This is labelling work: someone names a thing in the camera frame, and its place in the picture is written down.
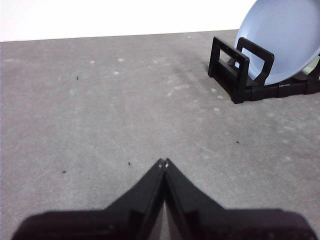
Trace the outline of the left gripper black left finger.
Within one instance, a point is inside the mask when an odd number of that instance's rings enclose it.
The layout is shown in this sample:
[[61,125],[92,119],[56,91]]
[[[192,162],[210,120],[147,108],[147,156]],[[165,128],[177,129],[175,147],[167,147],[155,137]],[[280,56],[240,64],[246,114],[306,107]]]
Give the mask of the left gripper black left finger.
[[14,240],[147,240],[161,211],[165,160],[99,210],[47,211],[26,218]]

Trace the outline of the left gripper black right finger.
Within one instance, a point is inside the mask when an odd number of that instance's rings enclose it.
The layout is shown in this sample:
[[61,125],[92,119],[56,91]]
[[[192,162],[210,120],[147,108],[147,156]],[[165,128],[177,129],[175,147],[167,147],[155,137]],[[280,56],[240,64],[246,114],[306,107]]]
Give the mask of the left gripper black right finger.
[[185,240],[314,240],[299,213],[282,209],[226,209],[165,160],[166,203]]

